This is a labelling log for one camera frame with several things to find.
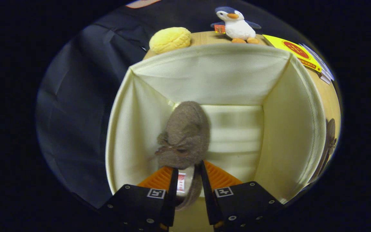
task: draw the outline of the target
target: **red tag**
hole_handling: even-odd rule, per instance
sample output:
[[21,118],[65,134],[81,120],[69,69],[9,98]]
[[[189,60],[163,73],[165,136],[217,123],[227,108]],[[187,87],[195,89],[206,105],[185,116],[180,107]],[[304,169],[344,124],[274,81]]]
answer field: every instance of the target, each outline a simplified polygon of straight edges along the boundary
[[214,25],[214,30],[216,33],[225,34],[225,25]]
[[178,173],[177,191],[186,192],[186,188],[184,186],[185,181],[186,181],[186,174],[185,173]]

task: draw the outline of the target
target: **cream fabric bin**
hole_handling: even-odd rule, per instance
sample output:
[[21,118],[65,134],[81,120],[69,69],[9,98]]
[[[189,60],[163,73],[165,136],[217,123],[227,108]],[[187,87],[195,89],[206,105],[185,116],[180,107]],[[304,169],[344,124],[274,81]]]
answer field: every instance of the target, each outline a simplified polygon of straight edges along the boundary
[[107,134],[112,194],[157,170],[157,136],[182,101],[196,101],[206,112],[209,162],[243,182],[258,182],[282,204],[307,185],[326,138],[322,101],[309,73],[293,54],[273,47],[208,44],[128,69]]

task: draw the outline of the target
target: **yellow plush toy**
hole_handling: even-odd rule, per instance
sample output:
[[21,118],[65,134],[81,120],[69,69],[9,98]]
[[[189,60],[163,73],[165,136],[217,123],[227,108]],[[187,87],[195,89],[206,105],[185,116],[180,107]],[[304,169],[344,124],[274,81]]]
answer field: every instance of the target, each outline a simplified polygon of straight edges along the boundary
[[150,49],[156,54],[188,47],[190,44],[191,32],[183,27],[162,29],[150,39]]

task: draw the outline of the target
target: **red circle label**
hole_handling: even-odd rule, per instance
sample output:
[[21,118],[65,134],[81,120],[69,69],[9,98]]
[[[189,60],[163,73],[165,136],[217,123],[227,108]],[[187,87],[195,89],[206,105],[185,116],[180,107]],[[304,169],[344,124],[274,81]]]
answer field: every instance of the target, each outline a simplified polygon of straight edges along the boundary
[[298,47],[296,44],[293,44],[289,41],[284,41],[283,44],[290,48],[290,50],[292,50],[293,52],[299,54],[300,56],[306,58],[306,59],[310,59],[310,57],[307,55],[307,53],[305,53],[300,47]]

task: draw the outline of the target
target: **penguin beak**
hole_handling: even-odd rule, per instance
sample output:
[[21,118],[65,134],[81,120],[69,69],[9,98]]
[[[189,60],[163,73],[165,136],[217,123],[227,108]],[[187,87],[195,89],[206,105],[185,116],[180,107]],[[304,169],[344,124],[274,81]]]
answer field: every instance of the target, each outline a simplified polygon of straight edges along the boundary
[[238,15],[237,14],[227,14],[227,16],[231,19],[238,19]]

